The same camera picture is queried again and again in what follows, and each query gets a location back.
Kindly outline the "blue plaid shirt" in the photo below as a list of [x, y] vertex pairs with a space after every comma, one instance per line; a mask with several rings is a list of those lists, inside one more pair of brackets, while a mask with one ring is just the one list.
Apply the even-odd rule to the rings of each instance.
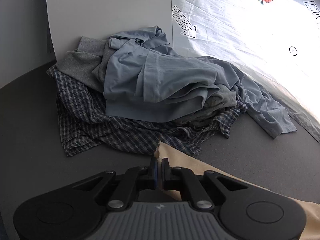
[[199, 145], [214, 134], [228, 138], [232, 124], [248, 109], [238, 96], [236, 107], [218, 111], [200, 127], [106, 116], [101, 93], [63, 74], [55, 66], [50, 67], [47, 74], [56, 83], [61, 145], [70, 157], [101, 144], [123, 152], [150, 155], [160, 142], [188, 155], [198, 155]]

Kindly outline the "light blue shirt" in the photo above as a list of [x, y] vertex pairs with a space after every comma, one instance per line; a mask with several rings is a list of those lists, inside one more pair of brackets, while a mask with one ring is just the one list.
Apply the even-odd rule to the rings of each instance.
[[107, 115], [169, 122], [203, 109], [224, 85], [271, 137], [296, 130], [286, 108], [236, 66], [208, 56], [178, 55], [158, 26], [114, 34], [108, 45], [114, 54], [104, 81]]

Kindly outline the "grey garment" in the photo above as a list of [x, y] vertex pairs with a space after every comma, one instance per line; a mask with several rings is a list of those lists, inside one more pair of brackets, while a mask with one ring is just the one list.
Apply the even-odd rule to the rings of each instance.
[[[58, 63], [57, 68], [63, 74], [72, 77], [81, 84], [103, 94], [107, 63], [115, 50], [108, 46], [108, 40], [82, 37], [77, 50], [69, 51]], [[218, 91], [206, 96], [203, 101], [199, 96], [179, 103], [166, 103], [163, 106], [151, 104], [138, 112], [133, 112], [129, 119], [149, 122], [176, 122], [180, 125], [212, 118], [230, 107], [237, 106], [236, 92], [225, 85], [217, 85]]]

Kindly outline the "white printed backdrop sheet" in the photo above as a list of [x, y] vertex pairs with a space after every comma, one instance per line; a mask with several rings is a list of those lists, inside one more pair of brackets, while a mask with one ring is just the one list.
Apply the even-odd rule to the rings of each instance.
[[195, 34], [173, 28], [183, 55], [228, 61], [319, 139], [319, 0], [171, 0]]

